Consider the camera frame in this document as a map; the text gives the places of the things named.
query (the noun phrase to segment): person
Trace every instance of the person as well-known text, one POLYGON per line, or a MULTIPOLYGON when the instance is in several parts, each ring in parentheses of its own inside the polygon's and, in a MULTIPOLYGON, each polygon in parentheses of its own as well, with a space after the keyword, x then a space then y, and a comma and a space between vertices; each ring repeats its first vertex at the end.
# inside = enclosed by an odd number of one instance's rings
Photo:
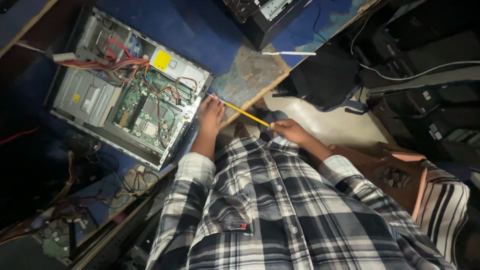
POLYGON ((280 135, 269 142, 233 139, 215 164, 224 110, 217 97, 201 104, 147 270, 455 269, 394 200, 292 119, 273 122, 280 135))

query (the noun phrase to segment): yellow warning label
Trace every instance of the yellow warning label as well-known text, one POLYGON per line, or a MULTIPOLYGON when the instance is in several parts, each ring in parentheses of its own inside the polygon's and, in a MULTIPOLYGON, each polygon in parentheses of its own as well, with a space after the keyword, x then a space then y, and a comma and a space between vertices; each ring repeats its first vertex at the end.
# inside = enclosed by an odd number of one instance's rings
POLYGON ((155 61, 153 62, 153 66, 161 71, 165 71, 171 59, 171 55, 159 49, 158 54, 155 57, 155 61))

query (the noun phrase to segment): green motherboard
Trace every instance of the green motherboard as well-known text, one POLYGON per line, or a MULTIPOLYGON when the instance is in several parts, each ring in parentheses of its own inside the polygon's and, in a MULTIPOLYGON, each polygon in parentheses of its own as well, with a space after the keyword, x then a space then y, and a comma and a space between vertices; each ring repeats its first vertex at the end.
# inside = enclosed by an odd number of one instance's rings
POLYGON ((148 91, 144 78, 157 89, 171 85, 174 88, 173 94, 176 96, 174 81, 156 70, 150 69, 147 73, 139 72, 127 85, 125 96, 118 107, 113 123, 159 152, 163 152, 172 139, 177 125, 186 121, 184 115, 193 107, 195 102, 193 91, 178 84, 180 103, 176 103, 168 89, 158 95, 161 99, 158 105, 156 96, 148 91))

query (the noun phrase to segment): screwdriver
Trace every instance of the screwdriver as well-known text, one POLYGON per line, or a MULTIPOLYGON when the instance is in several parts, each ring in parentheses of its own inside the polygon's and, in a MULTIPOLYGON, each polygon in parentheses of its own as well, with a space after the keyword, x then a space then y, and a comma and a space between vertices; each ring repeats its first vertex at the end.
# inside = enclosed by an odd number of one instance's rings
POLYGON ((226 101, 224 101, 224 100, 221 100, 221 99, 220 99, 220 102, 222 102, 222 103, 224 103, 225 105, 229 106, 230 108, 232 108, 232 109, 234 109, 234 110, 238 111, 239 113, 241 113, 241 114, 243 114, 243 115, 246 115, 246 116, 248 116, 248 117, 252 118, 253 120, 255 120, 255 121, 259 122, 260 124, 262 124, 262 125, 266 125, 268 128, 270 128, 270 125, 269 125, 269 124, 267 124, 267 122, 265 122, 265 121, 262 121, 262 120, 260 120, 260 119, 256 118, 255 116, 253 116, 253 115, 251 115, 251 114, 247 113, 246 111, 244 111, 244 110, 241 110, 241 109, 239 109, 239 108, 235 107, 234 105, 232 105, 232 104, 230 104, 230 103, 228 103, 228 102, 226 102, 226 101))

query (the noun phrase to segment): shirt sleeve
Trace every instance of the shirt sleeve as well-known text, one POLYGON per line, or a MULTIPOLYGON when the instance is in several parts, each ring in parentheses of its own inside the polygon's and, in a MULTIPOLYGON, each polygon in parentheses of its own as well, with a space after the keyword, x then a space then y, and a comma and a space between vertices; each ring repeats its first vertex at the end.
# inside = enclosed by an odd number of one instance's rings
POLYGON ((439 254, 431 240, 403 207, 366 179, 345 157, 335 155, 327 158, 319 167, 320 174, 337 190, 362 202, 381 215, 391 226, 398 246, 416 269, 429 263, 438 269, 455 269, 439 254))
POLYGON ((209 158, 198 153, 188 153, 180 160, 175 180, 165 199, 147 270, 185 266, 215 169, 209 158))

